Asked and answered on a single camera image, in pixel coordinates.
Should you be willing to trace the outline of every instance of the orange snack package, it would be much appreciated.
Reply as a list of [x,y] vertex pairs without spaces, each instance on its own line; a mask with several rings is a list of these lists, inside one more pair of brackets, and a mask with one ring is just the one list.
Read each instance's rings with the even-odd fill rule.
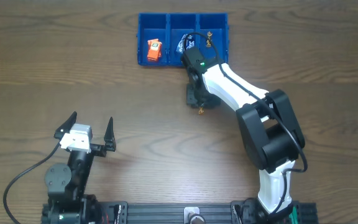
[[149,45],[147,60],[149,62],[158,62],[158,59],[161,57],[162,43],[158,39],[148,40],[147,43]]

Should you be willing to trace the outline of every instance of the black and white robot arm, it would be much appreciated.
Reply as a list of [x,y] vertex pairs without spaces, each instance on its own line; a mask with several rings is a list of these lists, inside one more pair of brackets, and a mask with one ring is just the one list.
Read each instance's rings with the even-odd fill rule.
[[[188,104],[192,104],[193,107],[213,108],[219,104],[219,99],[222,99],[236,112],[244,147],[251,161],[259,169],[260,206],[263,207],[266,217],[285,210],[291,204],[291,172],[286,170],[293,168],[298,151],[291,137],[278,124],[268,129],[264,128],[263,122],[272,119],[270,110],[267,111],[243,88],[262,99],[303,148],[305,140],[287,95],[281,90],[269,93],[251,85],[221,60],[205,59],[196,47],[186,50],[181,59],[190,79],[187,88],[188,99],[195,99]],[[284,191],[285,199],[280,204]]]

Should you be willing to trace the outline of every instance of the blue tray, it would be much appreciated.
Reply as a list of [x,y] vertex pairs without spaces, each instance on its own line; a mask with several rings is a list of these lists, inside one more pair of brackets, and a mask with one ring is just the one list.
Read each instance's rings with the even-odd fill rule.
[[[137,31],[137,62],[144,66],[180,66],[180,56],[176,52],[183,34],[212,32],[212,41],[225,62],[229,57],[229,27],[227,13],[139,13],[139,27]],[[149,46],[147,41],[159,39],[162,43],[160,60],[147,61]],[[206,39],[195,36],[195,46],[206,58],[215,56],[212,47],[206,46]]]

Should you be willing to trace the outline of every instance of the wooden table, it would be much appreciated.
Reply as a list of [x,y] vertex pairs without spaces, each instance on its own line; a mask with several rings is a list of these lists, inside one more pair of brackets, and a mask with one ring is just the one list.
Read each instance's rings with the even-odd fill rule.
[[[0,0],[0,223],[2,193],[44,158],[73,112],[102,143],[114,118],[117,151],[96,158],[86,193],[128,202],[230,202],[255,197],[250,163],[227,105],[186,106],[181,68],[137,64],[139,12],[227,12],[229,64],[256,86],[290,96],[310,168],[291,196],[318,204],[321,223],[358,222],[358,0]],[[11,188],[22,223],[39,223],[44,174],[58,151]]]

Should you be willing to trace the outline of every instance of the wood grain surface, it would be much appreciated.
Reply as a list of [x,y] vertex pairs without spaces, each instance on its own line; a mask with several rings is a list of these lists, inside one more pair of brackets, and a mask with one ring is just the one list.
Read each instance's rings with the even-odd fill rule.
[[[128,202],[230,202],[255,197],[258,170],[227,105],[199,116],[180,68],[137,64],[140,12],[227,12],[229,64],[252,84],[283,89],[306,138],[309,167],[291,196],[318,204],[321,223],[358,223],[358,0],[0,0],[2,193],[44,158],[73,112],[102,142],[114,118],[117,151],[96,158],[86,193]],[[46,169],[11,188],[22,223],[39,223]]]

